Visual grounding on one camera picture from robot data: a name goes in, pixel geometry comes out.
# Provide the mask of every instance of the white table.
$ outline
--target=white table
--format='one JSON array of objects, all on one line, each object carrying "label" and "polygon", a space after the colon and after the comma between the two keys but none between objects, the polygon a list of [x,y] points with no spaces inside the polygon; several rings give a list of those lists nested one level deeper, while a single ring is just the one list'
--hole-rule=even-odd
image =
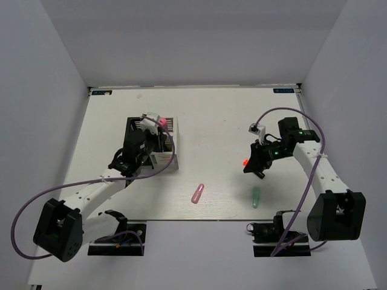
[{"label": "white table", "polygon": [[[92,95],[66,182],[98,178],[122,147],[127,117],[157,112],[178,117],[180,169],[133,182],[106,201],[94,214],[114,209],[130,220],[255,220],[272,219],[278,210],[296,208],[307,177],[294,158],[275,161],[266,177],[243,174],[256,139],[251,123],[268,109],[299,109],[295,94],[274,94],[270,88],[116,89],[111,95]],[[262,123],[279,135],[278,121],[297,116],[272,112]],[[205,185],[198,204],[190,199]],[[252,207],[252,188],[260,186],[259,207]],[[77,188],[63,190],[61,198]],[[313,190],[303,210],[315,201]]]},{"label": "white table", "polygon": [[[122,145],[126,118],[147,111],[178,116],[180,169],[135,181],[101,206],[148,221],[144,257],[90,257],[83,246],[67,263],[53,257],[35,261],[28,283],[43,290],[375,288],[359,240],[330,242],[311,257],[253,257],[248,221],[295,208],[307,182],[293,158],[274,162],[263,180],[242,172],[255,140],[249,124],[276,106],[298,108],[298,103],[294,94],[262,88],[114,90],[91,96],[66,182],[98,177]],[[264,119],[267,132],[278,135],[277,122],[293,115],[271,113]],[[301,118],[299,124],[304,126]],[[190,198],[199,183],[206,188],[194,205]],[[251,206],[255,185],[261,187],[257,209]],[[64,190],[61,197],[76,190]],[[303,210],[314,200],[310,193]],[[149,221],[189,219],[234,221]]]}]

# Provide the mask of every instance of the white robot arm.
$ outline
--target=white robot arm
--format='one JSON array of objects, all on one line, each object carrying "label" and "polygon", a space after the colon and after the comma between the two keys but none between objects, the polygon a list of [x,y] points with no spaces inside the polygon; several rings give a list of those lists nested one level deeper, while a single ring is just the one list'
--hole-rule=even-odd
[{"label": "white robot arm", "polygon": [[[313,130],[302,130],[296,117],[284,118],[278,122],[278,127],[281,138],[269,141],[264,126],[250,126],[249,132],[258,135],[258,139],[250,146],[251,156],[244,173],[252,172],[262,179],[263,171],[269,169],[274,160],[293,156],[309,177],[320,154],[319,137]],[[309,234],[315,241],[357,239],[365,211],[364,195],[352,192],[341,181],[326,156],[321,156],[311,185],[316,203],[309,213],[298,214],[290,231]],[[276,234],[282,235],[293,214],[293,210],[277,213],[273,220]]]},{"label": "white robot arm", "polygon": [[53,198],[46,202],[36,227],[34,243],[67,262],[83,244],[126,231],[128,220],[117,211],[108,210],[96,217],[89,216],[112,195],[130,185],[140,174],[142,165],[152,165],[149,158],[152,152],[169,150],[165,142],[167,136],[163,132],[166,129],[157,125],[163,126],[163,123],[166,121],[155,113],[129,118],[123,148],[117,151],[102,173],[104,182],[89,184],[61,201]]}]

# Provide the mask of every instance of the white wall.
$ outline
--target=white wall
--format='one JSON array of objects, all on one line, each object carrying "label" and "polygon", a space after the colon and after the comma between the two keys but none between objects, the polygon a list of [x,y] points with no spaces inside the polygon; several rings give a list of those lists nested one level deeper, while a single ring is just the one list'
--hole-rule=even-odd
[{"label": "white wall", "polygon": [[387,2],[349,0],[303,84],[330,161],[366,196],[361,240],[378,289],[387,289]]},{"label": "white wall", "polygon": [[[2,289],[24,289],[31,263],[11,247],[12,219],[28,198],[62,182],[87,103],[86,85],[39,0],[0,1],[0,88],[0,281]],[[18,226],[28,254],[43,203],[31,205]]]},{"label": "white wall", "polygon": [[89,86],[302,82],[346,0],[42,0]]}]

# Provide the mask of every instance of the pink object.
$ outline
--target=pink object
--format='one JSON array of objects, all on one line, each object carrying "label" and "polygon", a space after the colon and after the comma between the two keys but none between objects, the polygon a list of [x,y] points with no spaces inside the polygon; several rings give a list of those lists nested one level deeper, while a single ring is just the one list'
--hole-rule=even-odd
[{"label": "pink object", "polygon": [[160,118],[160,124],[161,124],[163,127],[167,126],[167,119],[165,119],[165,118]]},{"label": "pink object", "polygon": [[194,204],[197,204],[198,201],[199,201],[199,198],[201,196],[201,193],[203,192],[204,190],[204,184],[201,183],[199,184],[198,188],[196,189],[195,193],[193,194],[192,198],[191,198],[191,201],[194,203]]}]

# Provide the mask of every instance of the cable tie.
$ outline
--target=cable tie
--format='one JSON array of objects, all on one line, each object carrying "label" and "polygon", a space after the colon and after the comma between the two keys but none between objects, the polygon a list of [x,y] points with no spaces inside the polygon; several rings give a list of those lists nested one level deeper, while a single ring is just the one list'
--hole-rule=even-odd
[{"label": "cable tie", "polygon": [[104,177],[103,175],[100,175],[99,177],[101,177],[101,181],[102,181],[102,182],[104,182],[104,183],[106,183],[106,184],[109,184],[109,183],[106,181],[106,179],[105,179],[105,177]]},{"label": "cable tie", "polygon": [[321,156],[321,158],[328,158],[327,154],[318,152],[313,158],[317,158],[318,156]]}]

